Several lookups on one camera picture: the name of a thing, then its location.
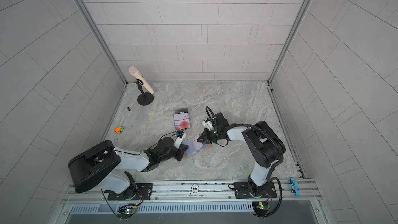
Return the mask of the pink leather card wallet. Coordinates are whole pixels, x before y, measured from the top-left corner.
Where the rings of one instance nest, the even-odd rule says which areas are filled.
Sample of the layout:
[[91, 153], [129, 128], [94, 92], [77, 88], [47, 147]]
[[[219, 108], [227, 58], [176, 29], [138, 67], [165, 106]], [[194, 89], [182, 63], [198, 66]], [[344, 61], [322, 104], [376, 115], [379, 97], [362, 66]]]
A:
[[192, 157], [196, 154], [199, 154], [205, 150], [212, 148], [211, 144], [204, 144], [204, 143], [198, 142], [199, 137], [200, 137], [200, 135], [198, 134], [195, 137], [182, 142], [182, 144], [188, 146], [188, 149], [184, 153], [184, 156], [186, 158]]

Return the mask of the clear acrylic card holder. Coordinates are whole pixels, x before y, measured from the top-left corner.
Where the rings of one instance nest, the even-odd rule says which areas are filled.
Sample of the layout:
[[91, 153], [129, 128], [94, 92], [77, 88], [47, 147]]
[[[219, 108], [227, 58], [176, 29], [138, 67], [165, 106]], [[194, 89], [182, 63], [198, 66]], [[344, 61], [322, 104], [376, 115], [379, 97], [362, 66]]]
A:
[[173, 119], [175, 130], [188, 129], [191, 127], [188, 108], [175, 109]]

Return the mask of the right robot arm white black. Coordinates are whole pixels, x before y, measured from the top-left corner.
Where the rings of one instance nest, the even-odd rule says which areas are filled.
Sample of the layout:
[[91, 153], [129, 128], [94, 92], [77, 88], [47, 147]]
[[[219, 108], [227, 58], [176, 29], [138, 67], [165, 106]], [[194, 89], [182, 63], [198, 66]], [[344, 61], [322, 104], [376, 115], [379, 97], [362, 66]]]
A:
[[284, 160], [286, 147], [265, 121], [255, 125], [245, 123], [229, 124], [222, 113], [208, 116], [202, 125], [205, 127], [198, 138], [199, 143], [218, 144], [219, 141], [241, 141], [246, 143], [255, 160], [252, 173], [242, 187], [254, 198], [276, 198], [271, 177], [275, 168]]

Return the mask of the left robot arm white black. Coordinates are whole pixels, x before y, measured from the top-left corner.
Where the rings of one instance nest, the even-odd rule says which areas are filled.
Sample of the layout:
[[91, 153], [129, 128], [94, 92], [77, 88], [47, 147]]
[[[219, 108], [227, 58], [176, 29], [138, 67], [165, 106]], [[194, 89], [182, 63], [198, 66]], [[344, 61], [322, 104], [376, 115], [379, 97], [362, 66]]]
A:
[[188, 148], [182, 138], [165, 137], [144, 151], [121, 149], [106, 140], [72, 158], [68, 169], [77, 193], [101, 188], [130, 199], [137, 186], [128, 170], [149, 172], [169, 159], [181, 161]]

